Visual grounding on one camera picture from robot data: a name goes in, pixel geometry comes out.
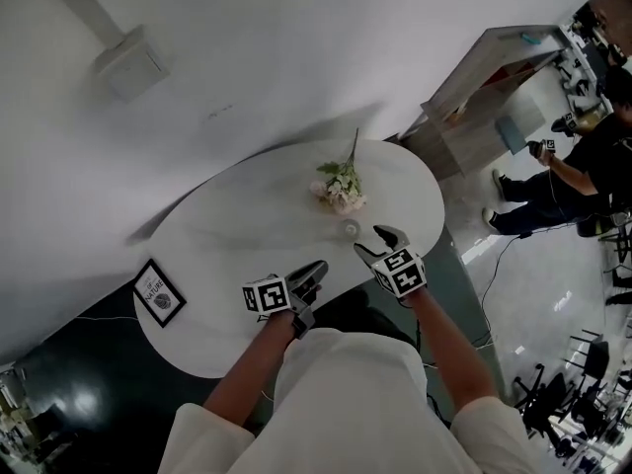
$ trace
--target white wall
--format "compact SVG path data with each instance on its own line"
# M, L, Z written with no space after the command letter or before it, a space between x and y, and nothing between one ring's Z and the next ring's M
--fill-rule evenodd
M129 106L58 0L0 0L0 362L130 278L130 236L200 182L290 138L385 138L486 28L586 0L100 1L172 70Z

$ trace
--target white oval table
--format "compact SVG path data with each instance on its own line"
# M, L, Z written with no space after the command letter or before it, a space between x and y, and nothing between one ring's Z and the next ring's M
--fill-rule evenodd
M246 281L326 260L318 307L371 279L340 235L346 217L361 227L357 241L374 250L385 249L375 224L404 230L420 255L433 247L443 226L441 193L424 162L400 146L357 144L355 168L368 196L360 211L338 216L310 194L321 179L316 168L344 161L351 145L319 141L260 154L213 177L167 216L148 252L188 303L163 329L134 295L142 330L164 359L192 375L222 377L262 328L246 309Z

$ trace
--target white sleeve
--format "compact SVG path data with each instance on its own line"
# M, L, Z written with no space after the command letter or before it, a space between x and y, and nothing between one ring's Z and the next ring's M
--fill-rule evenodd
M255 437L195 404L176 413L158 474L225 473Z
M486 474L538 471L520 413L495 397L470 402L454 417L450 430Z

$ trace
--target framed print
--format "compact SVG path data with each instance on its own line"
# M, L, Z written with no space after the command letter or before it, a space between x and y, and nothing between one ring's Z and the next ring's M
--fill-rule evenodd
M187 303L153 260L145 264L133 284L134 293L162 328Z

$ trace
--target white floor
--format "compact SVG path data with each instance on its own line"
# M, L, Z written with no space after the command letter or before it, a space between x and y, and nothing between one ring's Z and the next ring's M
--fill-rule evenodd
M547 121L529 140L553 136L558 156L566 156L573 139L549 130L551 122L569 110L556 70L547 67L520 90L528 92ZM454 177L440 184L447 227L479 298L492 278L500 253L512 239L490 237L481 209L488 205L508 211L517 206L500 202L491 180L494 168L513 179L526 179L543 170L524 149L515 156L508 152L477 175ZM512 391L514 377L520 375L528 381L539 362L546 366L547 375L564 370L562 358L571 359L579 346L571 343L569 336L582 337L582 328L608 337L610 366L613 370L619 367L629 306L606 309L603 305L604 298L613 292L611 277L603 271L614 266L614 259L613 254L606 254L602 243L580 238L575 226L512 242L484 303L508 392ZM575 358L583 361L579 354ZM569 372L573 375L578 369L571 366Z

